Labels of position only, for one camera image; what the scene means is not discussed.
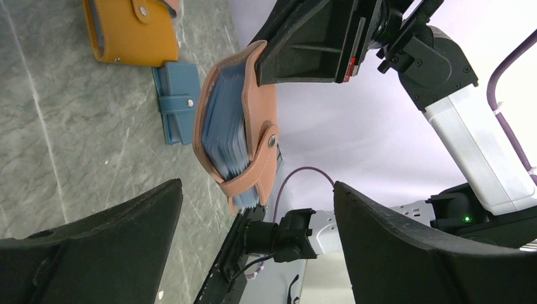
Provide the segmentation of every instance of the blue wallet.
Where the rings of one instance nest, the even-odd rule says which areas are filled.
[[[153,68],[164,137],[168,145],[192,143],[201,85],[192,63],[166,62]]]

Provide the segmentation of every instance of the black strap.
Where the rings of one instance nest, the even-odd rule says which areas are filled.
[[[287,304],[298,304],[298,297],[295,297],[294,300],[291,299],[291,288],[296,281],[298,281],[298,274],[296,275],[296,277],[294,277],[293,281],[289,285],[289,292],[287,293]]]

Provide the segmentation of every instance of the white backdrop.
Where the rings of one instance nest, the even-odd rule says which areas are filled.
[[[245,47],[275,0],[229,0]],[[535,0],[449,0],[431,25],[465,51],[486,84],[498,64],[537,29]],[[446,149],[409,100],[396,74],[380,74],[370,51],[347,84],[278,85],[280,145],[287,171],[311,165],[387,206],[412,203],[465,182]],[[537,165],[537,46],[501,78],[497,97],[533,165]],[[328,183],[315,172],[289,181],[294,208],[332,210]],[[303,303],[354,303],[342,253],[310,261]]]

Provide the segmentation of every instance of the marble surface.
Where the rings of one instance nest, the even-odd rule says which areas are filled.
[[[226,0],[182,0],[200,79],[238,51]],[[190,146],[167,146],[151,69],[98,63],[81,0],[0,0],[0,237],[24,238],[172,178],[184,203],[157,303],[192,303],[231,226]]]

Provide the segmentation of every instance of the yellow wallet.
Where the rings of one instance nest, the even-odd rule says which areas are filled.
[[[95,59],[163,67],[179,59],[168,4],[161,0],[82,0]]]

